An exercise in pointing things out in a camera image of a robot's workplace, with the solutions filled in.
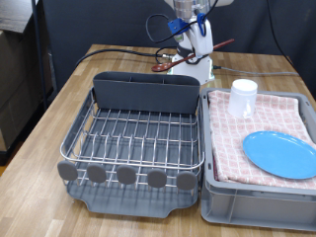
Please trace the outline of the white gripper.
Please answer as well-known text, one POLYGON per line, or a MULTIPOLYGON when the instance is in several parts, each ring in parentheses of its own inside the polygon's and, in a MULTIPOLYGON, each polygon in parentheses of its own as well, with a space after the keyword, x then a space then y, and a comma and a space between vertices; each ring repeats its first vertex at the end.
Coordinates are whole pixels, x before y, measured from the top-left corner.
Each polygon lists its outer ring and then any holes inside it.
POLYGON ((188 37, 197 57, 212 53, 212 32, 209 20, 204 14, 198 14, 192 20, 188 37))

